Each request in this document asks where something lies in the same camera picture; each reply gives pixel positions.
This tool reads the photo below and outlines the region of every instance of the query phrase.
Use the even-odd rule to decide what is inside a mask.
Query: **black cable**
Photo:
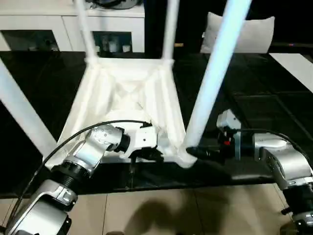
[[[231,129],[231,131],[235,131],[235,132],[252,132],[252,133],[271,133],[274,134],[276,136],[280,136],[281,138],[287,140],[289,143],[291,143],[293,145],[293,147],[298,150],[308,161],[310,167],[311,166],[311,160],[309,159],[309,156],[307,155],[307,153],[292,139],[290,139],[288,136],[286,136],[285,134],[276,132],[276,131],[272,131],[272,130],[268,130],[268,129],[259,129],[259,128],[247,128],[247,129]]]
[[[74,139],[75,137],[77,137],[78,135],[80,135],[81,133],[88,131],[94,127],[97,126],[102,126],[102,125],[107,125],[107,124],[111,124],[111,123],[120,123],[120,122],[134,122],[134,123],[141,123],[141,124],[146,124],[147,122],[144,121],[137,121],[137,120],[116,120],[116,121],[103,121],[91,126],[88,126],[78,132],[76,132],[74,135],[72,135],[71,137],[69,137],[67,140],[65,140],[64,142],[62,142],[59,146],[57,146],[44,160],[43,163],[38,167],[38,169],[35,171],[34,175],[32,176],[32,178],[30,179],[30,181],[27,183],[26,187],[24,188],[24,190],[22,191],[21,195],[19,196],[18,200],[16,201],[14,208],[11,211],[8,223],[9,224],[13,217],[16,215],[16,211],[18,210],[21,201],[25,195],[25,193],[28,191],[29,187],[31,186],[32,182],[34,181],[35,177],[38,175],[38,173],[43,169],[43,167],[45,166],[45,164],[49,161],[49,159],[57,152],[59,151],[64,145],[66,145],[68,142],[70,142],[72,139]]]

